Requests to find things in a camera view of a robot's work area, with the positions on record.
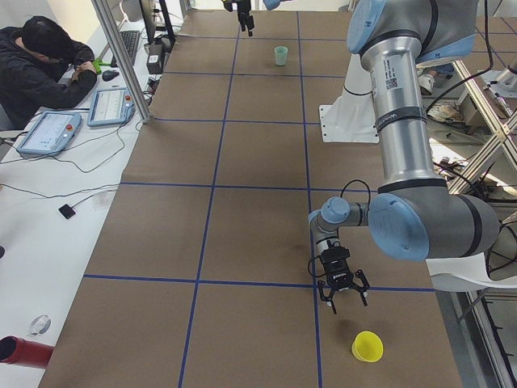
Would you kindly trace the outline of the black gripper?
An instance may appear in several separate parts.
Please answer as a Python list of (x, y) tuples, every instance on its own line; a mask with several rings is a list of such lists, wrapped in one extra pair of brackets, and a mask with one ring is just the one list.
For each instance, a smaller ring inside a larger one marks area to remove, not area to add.
[[(354, 289), (359, 293), (363, 305), (368, 305), (367, 296), (370, 284), (362, 269), (358, 269), (355, 275), (350, 270), (347, 264), (349, 257), (349, 250), (341, 246), (327, 248), (320, 254), (320, 261), (324, 269), (326, 281), (319, 280), (317, 282), (317, 290), (320, 300), (332, 309), (333, 314), (337, 314), (334, 304), (335, 291)], [(354, 283), (354, 276), (361, 281), (361, 285)], [(330, 286), (328, 293), (326, 293), (327, 285)]]
[(254, 17), (250, 15), (251, 0), (237, 0), (237, 12), (239, 14), (239, 23), (241, 31), (248, 31), (248, 36), (252, 37), (254, 30)]

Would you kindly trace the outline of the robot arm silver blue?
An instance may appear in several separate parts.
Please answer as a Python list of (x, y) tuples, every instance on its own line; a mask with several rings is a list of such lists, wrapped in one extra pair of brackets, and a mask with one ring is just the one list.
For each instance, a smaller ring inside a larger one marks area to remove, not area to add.
[[(282, 0), (264, 0), (263, 4), (268, 11), (273, 11), (281, 4), (281, 2)], [(254, 30), (254, 17), (250, 12), (250, 0), (237, 1), (237, 19), (241, 26), (241, 30), (243, 32), (247, 32), (248, 36), (252, 36)]]
[(349, 269), (339, 240), (343, 226), (366, 226), (376, 245), (394, 259), (463, 258), (487, 251), (499, 221), (474, 196), (451, 194), (433, 167), (418, 67), (470, 54), (475, 41), (474, 1), (362, 1), (351, 16), (347, 47), (359, 56), (372, 83), (372, 108), (385, 181), (367, 203), (333, 196), (309, 215), (323, 272), (320, 299), (354, 289), (368, 294), (368, 280)]

